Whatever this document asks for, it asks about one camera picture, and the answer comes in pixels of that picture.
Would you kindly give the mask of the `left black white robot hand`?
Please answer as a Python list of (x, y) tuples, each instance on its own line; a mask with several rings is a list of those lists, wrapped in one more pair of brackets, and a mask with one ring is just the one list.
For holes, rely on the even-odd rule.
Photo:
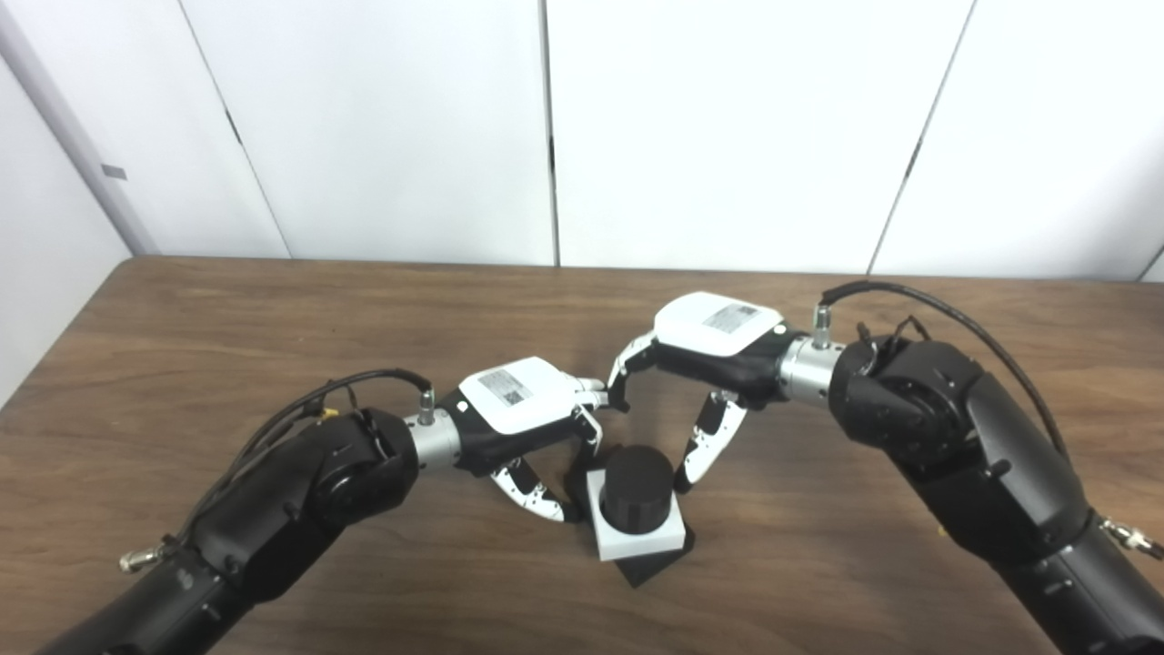
[(464, 378), (436, 403), (455, 429), (454, 468), (490, 477), (528, 513), (579, 524), (570, 500), (559, 498), (528, 464), (528, 453), (579, 439), (583, 460), (597, 456), (604, 430), (596, 414), (606, 407), (606, 383), (579, 378), (540, 357), (516, 359)]

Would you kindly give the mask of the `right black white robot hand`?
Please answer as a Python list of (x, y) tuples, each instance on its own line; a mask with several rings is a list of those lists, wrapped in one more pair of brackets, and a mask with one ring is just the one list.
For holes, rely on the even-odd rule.
[(709, 387), (674, 477), (674, 489), (687, 494), (732, 442), (748, 411), (789, 400), (778, 373), (801, 335), (772, 307), (704, 291), (681, 296), (656, 312), (651, 332), (629, 341), (616, 357), (606, 404), (627, 413), (629, 377), (652, 368)]

